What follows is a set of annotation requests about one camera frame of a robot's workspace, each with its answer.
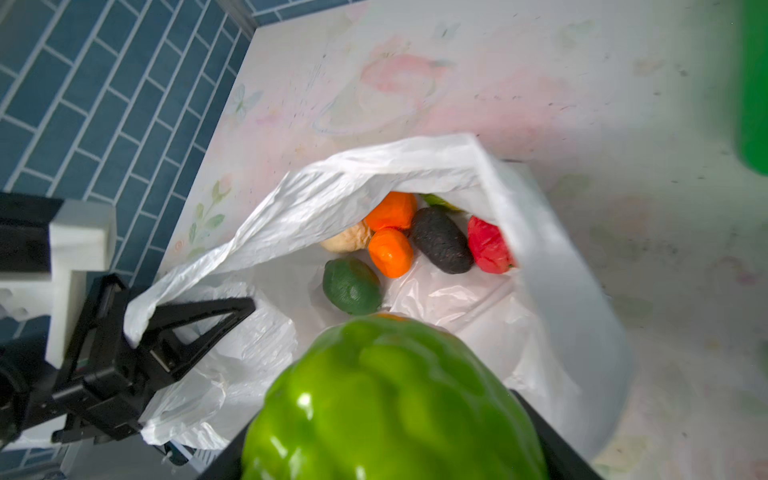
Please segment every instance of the green bell pepper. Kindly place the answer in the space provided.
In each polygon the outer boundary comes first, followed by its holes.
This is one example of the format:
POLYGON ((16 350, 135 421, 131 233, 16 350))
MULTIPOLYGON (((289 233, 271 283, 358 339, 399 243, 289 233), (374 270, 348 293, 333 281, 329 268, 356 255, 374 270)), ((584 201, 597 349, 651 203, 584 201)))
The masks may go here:
POLYGON ((243 480, 547 478, 518 401, 459 339, 388 314, 323 332, 266 394, 243 480))

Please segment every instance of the beige vegetable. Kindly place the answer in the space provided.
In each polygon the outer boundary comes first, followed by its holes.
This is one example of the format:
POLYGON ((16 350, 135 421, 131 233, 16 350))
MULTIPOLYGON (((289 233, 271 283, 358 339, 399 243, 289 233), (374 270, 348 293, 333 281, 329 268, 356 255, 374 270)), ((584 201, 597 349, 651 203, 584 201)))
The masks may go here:
POLYGON ((357 225, 352 225, 335 237, 320 242, 320 245, 331 253, 354 252, 366 248, 372 236, 373 231, 363 221, 357 225))

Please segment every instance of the black avocado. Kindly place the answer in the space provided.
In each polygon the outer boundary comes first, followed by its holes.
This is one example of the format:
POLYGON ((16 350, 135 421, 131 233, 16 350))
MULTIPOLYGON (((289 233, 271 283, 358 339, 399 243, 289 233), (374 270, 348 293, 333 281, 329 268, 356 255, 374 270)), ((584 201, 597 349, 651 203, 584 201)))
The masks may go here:
POLYGON ((467 237, 448 215, 435 207, 416 212, 411 222, 411 240, 446 273, 468 272, 475 263, 467 237))

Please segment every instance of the green object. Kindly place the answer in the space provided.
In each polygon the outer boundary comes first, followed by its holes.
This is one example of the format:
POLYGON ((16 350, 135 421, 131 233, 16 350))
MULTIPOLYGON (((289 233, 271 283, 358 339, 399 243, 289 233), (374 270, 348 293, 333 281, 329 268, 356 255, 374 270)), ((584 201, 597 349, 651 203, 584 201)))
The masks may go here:
POLYGON ((323 292, 339 310, 352 315, 374 313, 382 304, 381 281, 370 266, 355 257, 326 263, 323 292))
POLYGON ((461 208, 457 207, 454 204, 451 204, 449 202, 446 202, 442 198, 438 197, 434 194, 419 194, 419 196, 424 199, 424 201, 429 205, 430 207, 437 207, 442 208, 445 211, 452 212, 454 214, 461 214, 464 212, 461 208))
POLYGON ((321 334, 251 424, 243 480, 545 480, 530 419, 459 339, 388 314, 321 334))
POLYGON ((768 175, 768 2, 744 1, 741 154, 768 175))

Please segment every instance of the red vegetable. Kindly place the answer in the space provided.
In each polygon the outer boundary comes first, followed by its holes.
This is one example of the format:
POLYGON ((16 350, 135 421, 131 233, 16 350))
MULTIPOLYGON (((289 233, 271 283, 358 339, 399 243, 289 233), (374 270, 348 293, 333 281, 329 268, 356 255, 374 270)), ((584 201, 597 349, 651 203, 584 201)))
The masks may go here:
POLYGON ((502 232, 497 226, 480 220, 469 219, 469 249, 480 270, 488 273, 504 273, 515 265, 515 258, 509 253, 502 232))

